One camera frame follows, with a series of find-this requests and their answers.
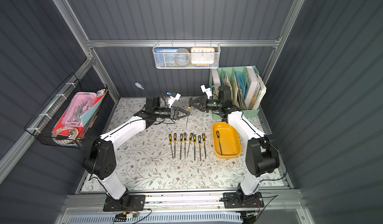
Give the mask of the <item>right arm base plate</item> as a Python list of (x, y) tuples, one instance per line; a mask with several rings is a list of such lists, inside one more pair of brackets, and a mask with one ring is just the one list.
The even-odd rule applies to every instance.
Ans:
[(256, 192), (252, 195), (245, 195), (237, 192), (224, 193), (223, 197), (219, 200), (224, 202), (226, 209), (235, 208), (256, 208), (260, 209), (264, 207), (263, 197), (260, 192)]

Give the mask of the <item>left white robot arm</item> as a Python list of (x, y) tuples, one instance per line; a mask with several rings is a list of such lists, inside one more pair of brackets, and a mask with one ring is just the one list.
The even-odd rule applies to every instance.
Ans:
[(117, 128), (100, 135), (90, 148), (83, 161), (83, 167), (104, 187), (108, 197), (116, 201), (127, 201), (129, 191), (120, 181), (116, 169), (116, 150), (136, 134), (153, 125), (157, 119), (179, 120), (190, 116), (190, 112), (173, 103), (179, 100), (179, 93), (168, 93), (169, 99), (165, 106), (160, 105), (160, 97), (146, 97), (146, 104), (127, 122)]

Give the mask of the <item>yellow plastic storage tray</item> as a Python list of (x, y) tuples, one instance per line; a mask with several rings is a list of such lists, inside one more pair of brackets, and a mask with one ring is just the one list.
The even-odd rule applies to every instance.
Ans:
[[(222, 147), (223, 156), (220, 155), (216, 131), (219, 131), (220, 142)], [(231, 159), (238, 157), (241, 152), (241, 143), (239, 140), (238, 132), (234, 127), (226, 122), (216, 122), (212, 125), (212, 138), (214, 152), (220, 159)]]

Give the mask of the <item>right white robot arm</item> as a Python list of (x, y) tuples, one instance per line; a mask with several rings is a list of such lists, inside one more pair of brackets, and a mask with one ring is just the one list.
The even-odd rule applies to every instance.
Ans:
[(218, 87), (218, 99), (212, 98), (212, 87), (203, 84), (200, 88), (206, 96), (190, 99), (189, 106), (204, 112), (217, 111), (221, 119), (247, 141), (247, 173), (237, 188), (237, 195), (242, 202), (254, 199), (261, 182), (266, 181), (266, 176), (280, 166), (278, 149), (271, 143), (271, 136), (256, 128), (240, 108), (232, 103), (229, 86)]

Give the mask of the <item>thin round needle file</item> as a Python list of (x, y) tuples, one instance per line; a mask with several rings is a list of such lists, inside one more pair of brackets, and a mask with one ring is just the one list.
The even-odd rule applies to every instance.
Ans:
[(202, 141), (203, 141), (203, 149), (204, 149), (204, 158), (207, 158), (206, 154), (206, 139), (205, 139), (205, 133), (202, 134)]

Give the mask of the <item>black yellow file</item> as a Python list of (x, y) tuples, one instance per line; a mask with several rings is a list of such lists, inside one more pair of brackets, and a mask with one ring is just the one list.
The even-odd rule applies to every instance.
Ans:
[(220, 142), (220, 135), (219, 135), (219, 131), (218, 131), (218, 130), (216, 131), (216, 136), (217, 136), (217, 140), (218, 140), (218, 145), (219, 145), (220, 155), (223, 156), (222, 147), (221, 147), (221, 142)]
[(189, 156), (190, 146), (191, 146), (191, 143), (192, 143), (192, 138), (193, 138), (193, 133), (190, 133), (190, 136), (189, 136), (189, 144), (188, 144), (188, 150), (187, 150), (187, 157)]
[(182, 147), (183, 147), (184, 135), (180, 134), (180, 160), (182, 159)]
[(187, 117), (187, 121), (186, 121), (185, 129), (187, 129), (187, 127), (188, 127), (189, 116), (191, 115), (191, 106), (190, 106), (190, 105), (188, 106), (188, 111), (189, 111), (189, 115), (188, 115), (188, 117)]
[(173, 143), (174, 143), (174, 158), (176, 158), (176, 150), (177, 150), (177, 134), (176, 133), (174, 133)]
[(198, 136), (198, 146), (199, 146), (199, 160), (202, 161), (201, 158), (201, 136)]
[(193, 160), (196, 161), (196, 135), (193, 135)]
[(187, 156), (187, 152), (186, 152), (187, 134), (185, 132), (183, 133), (183, 137), (184, 137), (184, 158), (186, 159), (186, 156)]

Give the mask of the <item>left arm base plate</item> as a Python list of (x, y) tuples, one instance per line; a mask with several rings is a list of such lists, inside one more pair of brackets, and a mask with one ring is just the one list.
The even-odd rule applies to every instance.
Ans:
[(120, 200), (115, 200), (110, 196), (105, 199), (104, 212), (130, 212), (142, 211), (145, 205), (145, 195), (123, 196)]

